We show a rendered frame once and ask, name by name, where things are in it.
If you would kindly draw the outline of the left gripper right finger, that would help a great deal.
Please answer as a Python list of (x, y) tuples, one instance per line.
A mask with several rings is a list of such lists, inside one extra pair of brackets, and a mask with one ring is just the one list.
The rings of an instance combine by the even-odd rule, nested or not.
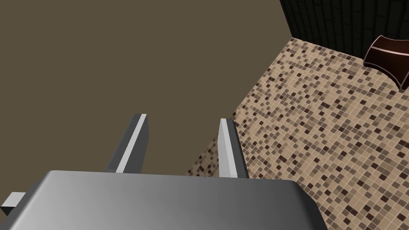
[(221, 119), (217, 139), (219, 177), (249, 178), (236, 122)]

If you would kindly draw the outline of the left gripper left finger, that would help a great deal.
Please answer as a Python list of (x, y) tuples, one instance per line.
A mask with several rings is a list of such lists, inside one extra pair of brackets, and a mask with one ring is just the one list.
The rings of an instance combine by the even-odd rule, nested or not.
[(134, 114), (105, 172), (141, 174), (148, 141), (147, 114)]

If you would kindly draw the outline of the dark brown curved furniture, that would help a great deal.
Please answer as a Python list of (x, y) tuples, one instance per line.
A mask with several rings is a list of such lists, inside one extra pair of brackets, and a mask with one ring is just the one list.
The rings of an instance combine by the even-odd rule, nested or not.
[(384, 73), (405, 92), (409, 88), (409, 40), (378, 36), (368, 48), (363, 65)]

